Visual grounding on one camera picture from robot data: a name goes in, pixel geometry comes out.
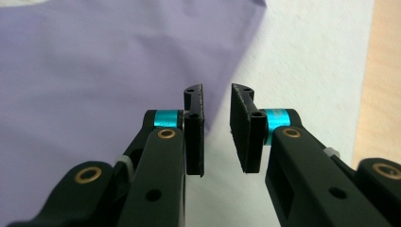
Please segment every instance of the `purple fabric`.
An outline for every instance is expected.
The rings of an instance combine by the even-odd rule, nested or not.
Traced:
[[[183,108],[185,87],[203,83],[210,127],[265,7],[52,0],[0,9],[0,226],[33,218],[71,167],[112,164],[146,110]]]

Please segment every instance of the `white cable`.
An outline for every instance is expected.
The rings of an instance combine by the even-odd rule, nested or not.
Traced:
[[[121,155],[120,157],[118,157],[115,160],[117,163],[121,162],[124,163],[126,168],[127,168],[127,172],[128,172],[128,182],[132,182],[133,181],[133,175],[135,174],[133,171],[133,164],[132,164],[132,160],[129,156],[127,155]]]

